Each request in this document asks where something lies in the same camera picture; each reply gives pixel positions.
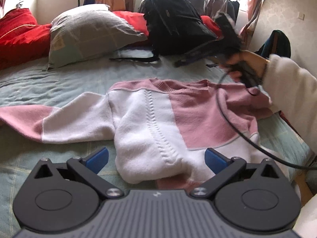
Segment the white fleece right forearm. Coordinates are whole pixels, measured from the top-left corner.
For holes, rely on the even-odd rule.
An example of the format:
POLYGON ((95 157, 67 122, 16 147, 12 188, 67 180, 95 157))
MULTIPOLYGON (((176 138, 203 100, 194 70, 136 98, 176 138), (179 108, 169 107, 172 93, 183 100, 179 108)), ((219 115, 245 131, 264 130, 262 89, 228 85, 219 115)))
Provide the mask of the white fleece right forearm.
POLYGON ((264 90, 313 152, 316 152, 316 78, 290 58, 271 55, 264 90))

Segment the person right hand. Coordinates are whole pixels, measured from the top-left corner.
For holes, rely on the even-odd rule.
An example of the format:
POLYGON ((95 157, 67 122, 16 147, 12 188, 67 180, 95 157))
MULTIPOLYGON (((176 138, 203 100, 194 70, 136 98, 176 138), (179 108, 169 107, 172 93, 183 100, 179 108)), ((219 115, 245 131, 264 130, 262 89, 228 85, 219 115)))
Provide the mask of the person right hand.
POLYGON ((219 64, 225 72, 229 73, 229 76, 235 82, 241 82, 242 73, 240 71, 234 71, 232 65, 239 63, 240 61, 245 61, 247 65, 252 68, 256 75, 262 79, 265 75, 266 68, 268 66, 269 60, 247 50, 240 51, 233 54, 225 63, 219 64))

